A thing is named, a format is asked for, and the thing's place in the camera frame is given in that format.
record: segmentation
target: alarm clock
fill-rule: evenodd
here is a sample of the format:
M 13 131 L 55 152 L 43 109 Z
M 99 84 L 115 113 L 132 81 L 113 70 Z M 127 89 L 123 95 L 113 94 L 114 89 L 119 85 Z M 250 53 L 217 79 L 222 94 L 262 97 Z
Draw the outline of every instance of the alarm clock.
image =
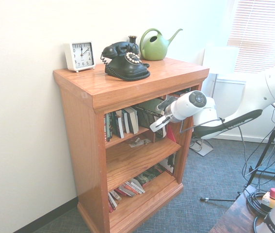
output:
M 79 70 L 95 67 L 91 41 L 64 43 L 64 51 L 68 69 L 79 72 Z

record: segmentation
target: watering can handle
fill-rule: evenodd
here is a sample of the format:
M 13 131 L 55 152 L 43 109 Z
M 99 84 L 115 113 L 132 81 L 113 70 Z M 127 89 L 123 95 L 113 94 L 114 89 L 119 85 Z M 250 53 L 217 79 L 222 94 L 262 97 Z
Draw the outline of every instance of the watering can handle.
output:
M 158 29 L 155 29 L 155 28 L 150 28 L 150 29 L 148 29 L 148 30 L 143 34 L 143 36 L 142 36 L 142 38 L 141 38 L 141 41 L 140 41 L 140 44 L 139 44 L 141 50 L 144 49 L 144 47 L 142 48 L 142 43 L 143 43 L 143 41 L 144 41 L 145 36 L 148 34 L 148 32 L 151 32 L 151 31 L 156 31 L 158 34 L 162 35 L 161 32 L 160 32 Z

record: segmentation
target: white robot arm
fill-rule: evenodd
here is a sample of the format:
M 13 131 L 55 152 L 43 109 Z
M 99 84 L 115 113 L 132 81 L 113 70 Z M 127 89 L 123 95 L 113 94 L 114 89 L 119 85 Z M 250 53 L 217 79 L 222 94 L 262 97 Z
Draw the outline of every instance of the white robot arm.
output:
M 263 109 L 272 103 L 275 103 L 275 67 L 246 82 L 241 104 L 234 114 L 225 119 L 218 120 L 212 98 L 200 91 L 192 91 L 168 105 L 164 116 L 150 128 L 155 132 L 170 121 L 175 123 L 193 116 L 193 136 L 209 139 L 259 117 Z
M 259 117 L 267 106 L 275 103 L 275 67 L 246 82 L 241 104 L 237 111 L 218 120 L 215 102 L 200 91 L 189 92 L 166 107 L 165 115 L 155 121 L 152 131 L 157 131 L 168 122 L 178 122 L 187 117 L 194 118 L 193 136 L 209 139 L 236 126 Z M 258 233 L 275 232 L 275 207 L 268 214 L 265 222 L 257 228 Z

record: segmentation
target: window blinds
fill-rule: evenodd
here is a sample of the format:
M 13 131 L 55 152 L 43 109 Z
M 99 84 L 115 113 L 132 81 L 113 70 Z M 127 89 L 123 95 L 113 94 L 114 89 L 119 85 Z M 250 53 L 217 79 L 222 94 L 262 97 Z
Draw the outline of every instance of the window blinds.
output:
M 240 48 L 235 72 L 275 66 L 275 0 L 239 0 L 229 46 Z

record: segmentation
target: carpet floor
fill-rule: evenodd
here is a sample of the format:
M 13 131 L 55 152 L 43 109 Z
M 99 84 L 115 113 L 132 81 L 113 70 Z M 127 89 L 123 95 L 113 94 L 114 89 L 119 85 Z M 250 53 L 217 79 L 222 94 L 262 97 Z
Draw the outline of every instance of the carpet floor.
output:
M 244 148 L 241 141 L 211 139 L 208 140 L 214 150 L 202 157 L 193 150 L 189 151 L 183 176 L 184 190 L 181 194 L 161 208 L 134 233 L 208 233 L 221 216 L 233 204 L 226 201 L 202 202 L 200 197 L 236 198 L 238 191 L 243 191 L 247 181 L 242 176 L 245 163 Z M 258 143 L 246 142 L 246 157 L 255 150 Z M 255 167 L 266 144 L 256 150 L 248 161 Z M 275 148 L 266 164 L 275 161 Z M 256 187 L 259 173 L 252 186 Z M 261 189 L 268 191 L 275 187 L 275 177 L 264 173 L 260 176 Z M 62 215 L 35 233 L 90 233 L 77 208 Z

